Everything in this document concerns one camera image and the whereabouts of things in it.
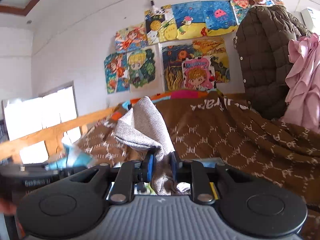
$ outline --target wooden bed rail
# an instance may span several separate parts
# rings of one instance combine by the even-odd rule
[[[61,139],[63,138],[64,132],[79,126],[81,134],[84,134],[87,132],[87,124],[96,122],[104,117],[111,115],[114,109],[114,107],[110,107],[91,114],[83,115],[71,121],[42,129],[38,132],[29,134],[19,139],[1,143],[0,160],[12,156],[14,162],[19,163],[21,162],[20,150],[24,147],[33,145],[41,141],[44,141],[49,156],[56,154],[57,152],[62,150]]]

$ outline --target finger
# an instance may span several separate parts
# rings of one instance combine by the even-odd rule
[[[14,215],[17,211],[17,207],[4,199],[0,199],[0,213],[5,215]]]

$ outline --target pink ruffled cloth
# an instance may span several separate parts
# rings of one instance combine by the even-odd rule
[[[282,122],[320,132],[320,46],[319,36],[289,41],[289,61],[294,63],[285,82],[290,90]]]

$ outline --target wooden ceiling frame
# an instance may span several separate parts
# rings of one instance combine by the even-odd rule
[[[25,8],[18,8],[13,6],[0,5],[0,13],[16,14],[21,16],[27,16],[27,14],[32,10],[32,8],[40,0],[31,0]]]

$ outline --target puffer jacket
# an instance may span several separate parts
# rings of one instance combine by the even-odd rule
[[[262,117],[280,118],[286,110],[289,91],[285,77],[289,40],[311,36],[296,17],[279,5],[251,8],[236,32],[246,98]]]

